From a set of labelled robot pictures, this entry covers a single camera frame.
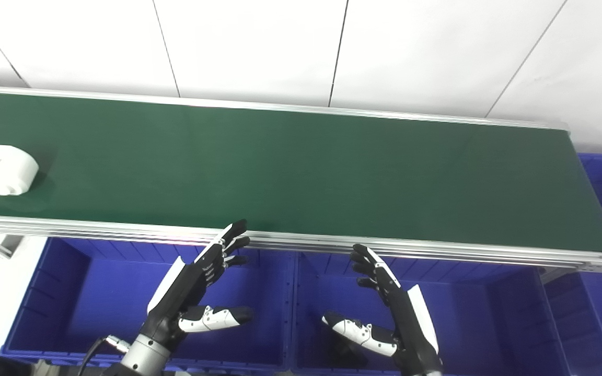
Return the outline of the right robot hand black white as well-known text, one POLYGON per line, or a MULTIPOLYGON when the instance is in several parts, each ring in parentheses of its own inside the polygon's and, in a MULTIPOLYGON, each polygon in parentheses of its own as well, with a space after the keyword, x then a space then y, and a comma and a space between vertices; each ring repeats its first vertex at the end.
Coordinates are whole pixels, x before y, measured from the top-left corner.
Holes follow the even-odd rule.
POLYGON ((350 255, 357 284, 373 289, 390 310, 395 328, 386 328, 327 311, 322 322, 341 338, 392 359, 401 375, 442 375, 444 366, 433 321, 419 285, 404 289, 373 250, 354 244, 350 255))

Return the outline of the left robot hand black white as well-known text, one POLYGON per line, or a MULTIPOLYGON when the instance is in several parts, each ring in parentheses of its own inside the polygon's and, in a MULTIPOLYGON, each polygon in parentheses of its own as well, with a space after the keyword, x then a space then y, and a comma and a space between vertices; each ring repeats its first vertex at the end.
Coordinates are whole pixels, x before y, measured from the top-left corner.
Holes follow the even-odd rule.
POLYGON ((191 263, 177 257, 148 304, 140 330, 144 342, 153 341, 174 352, 189 333, 222 330, 253 319, 250 307, 200 305, 208 287, 217 283, 228 268, 248 262, 246 255, 233 252, 249 244, 244 237, 248 222, 229 224, 210 241, 191 263))

